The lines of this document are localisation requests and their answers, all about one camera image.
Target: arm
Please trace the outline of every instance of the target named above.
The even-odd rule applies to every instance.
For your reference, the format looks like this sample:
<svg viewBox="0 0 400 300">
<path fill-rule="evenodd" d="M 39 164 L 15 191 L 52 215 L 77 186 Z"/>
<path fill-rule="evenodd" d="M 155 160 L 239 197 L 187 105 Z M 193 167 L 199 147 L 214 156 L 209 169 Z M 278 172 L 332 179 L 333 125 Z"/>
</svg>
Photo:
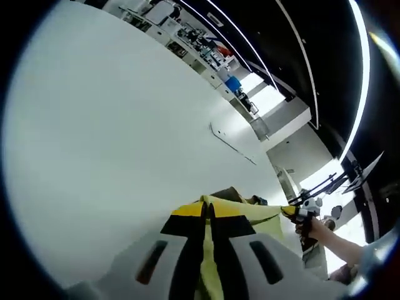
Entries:
<svg viewBox="0 0 400 300">
<path fill-rule="evenodd" d="M 309 237 L 318 240 L 349 266 L 358 264 L 363 255 L 361 246 L 337 236 L 315 217 L 311 220 Z"/>
</svg>

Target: hand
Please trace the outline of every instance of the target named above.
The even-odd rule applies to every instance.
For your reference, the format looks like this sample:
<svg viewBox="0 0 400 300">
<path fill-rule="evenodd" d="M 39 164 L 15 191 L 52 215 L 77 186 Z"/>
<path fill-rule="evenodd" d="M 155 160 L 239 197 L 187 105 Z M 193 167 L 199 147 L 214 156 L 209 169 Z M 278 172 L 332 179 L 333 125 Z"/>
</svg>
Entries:
<svg viewBox="0 0 400 300">
<path fill-rule="evenodd" d="M 296 233 L 301 234 L 303 230 L 303 225 L 302 224 L 297 224 L 296 225 Z M 315 217 L 312 217 L 311 219 L 311 230 L 308 233 L 309 238 L 316 239 L 319 241 L 322 239 L 327 232 L 330 230 L 319 220 L 317 220 Z"/>
</svg>

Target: ceiling light strip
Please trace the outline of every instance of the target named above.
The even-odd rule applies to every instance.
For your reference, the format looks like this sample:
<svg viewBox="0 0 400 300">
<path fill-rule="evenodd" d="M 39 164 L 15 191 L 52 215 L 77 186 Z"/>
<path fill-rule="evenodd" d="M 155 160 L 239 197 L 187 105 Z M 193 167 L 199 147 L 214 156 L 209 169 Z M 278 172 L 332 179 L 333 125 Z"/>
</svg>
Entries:
<svg viewBox="0 0 400 300">
<path fill-rule="evenodd" d="M 280 0 L 275 0 L 277 5 L 281 8 L 281 11 L 283 12 L 283 14 L 285 15 L 287 21 L 289 22 L 290 26 L 292 27 L 292 30 L 294 32 L 294 35 L 296 36 L 297 42 L 300 45 L 301 48 L 301 52 L 302 55 L 304 56 L 304 59 L 306 61 L 306 65 L 307 65 L 307 70 L 308 70 L 308 74 L 310 76 L 310 80 L 311 80 L 311 87 L 312 87 L 312 94 L 314 96 L 314 103 L 315 103 L 315 121 L 316 124 L 314 125 L 311 121 L 310 124 L 316 129 L 318 130 L 319 128 L 319 115 L 318 115 L 318 102 L 317 102 L 317 92 L 315 89 L 315 83 L 314 83 L 314 77 L 313 77 L 313 72 L 311 72 L 311 66 L 310 66 L 310 62 L 308 60 L 307 57 L 307 53 L 306 53 L 306 49 L 304 48 L 303 42 L 301 41 L 301 37 L 300 34 L 298 32 L 298 30 L 296 29 L 292 19 L 290 18 L 288 12 L 285 10 L 285 7 L 283 6 L 283 4 L 280 2 Z"/>
<path fill-rule="evenodd" d="M 274 84 L 274 87 L 276 88 L 277 91 L 279 91 L 278 87 L 276 86 L 276 83 L 271 76 L 271 73 L 268 71 L 267 66 L 264 64 L 264 61 L 261 59 L 261 56 L 257 53 L 256 49 L 253 47 L 253 45 L 250 43 L 250 41 L 247 39 L 247 37 L 241 32 L 241 30 L 236 26 L 235 23 L 223 12 L 218 6 L 216 6 L 211 0 L 207 0 L 209 4 L 211 4 L 217 11 L 219 11 L 231 24 L 232 26 L 238 31 L 238 33 L 242 36 L 242 38 L 249 44 L 250 48 L 252 49 L 253 53 L 257 56 L 259 62 L 262 64 L 264 69 L 267 71 L 268 76 L 271 78 L 272 83 Z"/>
<path fill-rule="evenodd" d="M 186 3 L 183 0 L 180 0 L 183 4 L 185 4 L 188 8 L 190 8 L 194 13 L 196 13 L 200 18 L 202 18 L 203 20 L 205 20 L 207 22 L 207 24 L 209 24 L 225 41 L 226 43 L 236 52 L 237 56 L 240 57 L 240 59 L 243 61 L 243 63 L 246 65 L 246 67 L 250 70 L 250 66 L 249 64 L 246 62 L 246 60 L 244 60 L 244 58 L 239 54 L 238 50 L 235 49 L 235 47 L 228 41 L 228 39 L 226 37 L 223 36 L 223 34 L 217 29 L 217 27 L 215 27 L 213 24 L 211 24 L 210 21 L 208 21 L 203 15 L 200 14 L 200 12 L 196 11 L 193 7 L 191 7 L 188 3 Z"/>
<path fill-rule="evenodd" d="M 352 126 L 349 139 L 343 149 L 342 155 L 339 158 L 339 162 L 341 163 L 343 159 L 346 157 L 347 152 L 350 150 L 351 144 L 354 141 L 356 136 L 358 127 L 361 122 L 361 118 L 363 117 L 363 112 L 365 108 L 365 103 L 367 101 L 368 94 L 368 86 L 369 86 L 369 45 L 368 45 L 368 35 L 365 27 L 365 23 L 363 20 L 363 15 L 361 14 L 360 8 L 358 7 L 355 0 L 349 0 L 352 12 L 354 14 L 354 18 L 356 19 L 356 24 L 358 28 L 358 32 L 360 35 L 361 42 L 361 52 L 362 52 L 362 84 L 361 84 L 361 95 L 360 101 L 358 104 L 358 110 L 356 114 L 356 119 L 354 120 L 354 124 Z"/>
</svg>

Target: white floor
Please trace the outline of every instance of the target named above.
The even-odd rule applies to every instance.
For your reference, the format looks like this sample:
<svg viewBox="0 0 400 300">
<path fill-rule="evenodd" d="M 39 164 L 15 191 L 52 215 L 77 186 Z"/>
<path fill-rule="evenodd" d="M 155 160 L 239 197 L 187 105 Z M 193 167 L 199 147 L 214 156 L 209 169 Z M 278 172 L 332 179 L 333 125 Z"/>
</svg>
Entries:
<svg viewBox="0 0 400 300">
<path fill-rule="evenodd" d="M 17 223 L 63 286 L 99 277 L 202 194 L 235 186 L 286 202 L 253 130 L 206 81 L 143 32 L 75 2 L 58 4 L 22 56 L 4 145 Z"/>
</svg>

